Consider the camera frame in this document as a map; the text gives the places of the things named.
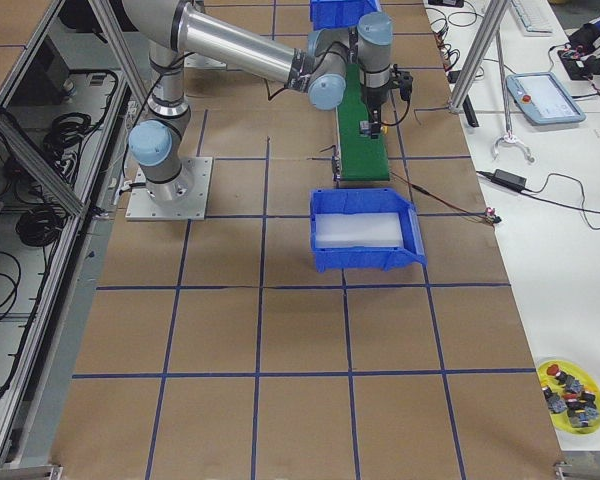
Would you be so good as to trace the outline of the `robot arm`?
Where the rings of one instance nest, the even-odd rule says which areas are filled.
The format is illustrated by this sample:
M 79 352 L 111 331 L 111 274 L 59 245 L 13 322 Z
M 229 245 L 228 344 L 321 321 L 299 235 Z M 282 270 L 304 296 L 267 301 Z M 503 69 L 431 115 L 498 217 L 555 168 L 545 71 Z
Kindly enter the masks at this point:
M 356 71 L 358 103 L 367 117 L 349 125 L 371 145 L 379 143 L 386 126 L 382 106 L 401 81 L 399 69 L 390 62 L 393 25 L 386 13 L 370 11 L 343 28 L 314 31 L 309 49 L 303 51 L 209 16 L 193 1 L 125 1 L 122 8 L 149 40 L 151 117 L 133 128 L 129 145 L 154 202 L 177 202 L 194 185 L 188 160 L 177 152 L 190 119 L 183 72 L 188 53 L 305 93 L 319 110 L 333 110 L 346 99 L 348 75 Z

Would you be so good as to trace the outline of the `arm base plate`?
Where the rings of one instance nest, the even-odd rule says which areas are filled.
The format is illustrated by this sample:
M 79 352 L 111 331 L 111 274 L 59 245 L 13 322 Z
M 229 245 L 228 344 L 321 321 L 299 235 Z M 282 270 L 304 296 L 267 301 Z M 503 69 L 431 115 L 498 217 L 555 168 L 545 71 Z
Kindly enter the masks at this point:
M 134 187 L 130 193 L 126 219 L 130 221 L 177 221 L 205 219 L 212 157 L 184 157 L 180 175 L 165 184 L 146 180 L 138 168 L 135 181 L 145 186 Z
M 225 70 L 227 64 L 195 52 L 189 52 L 184 59 L 184 67 L 197 70 Z

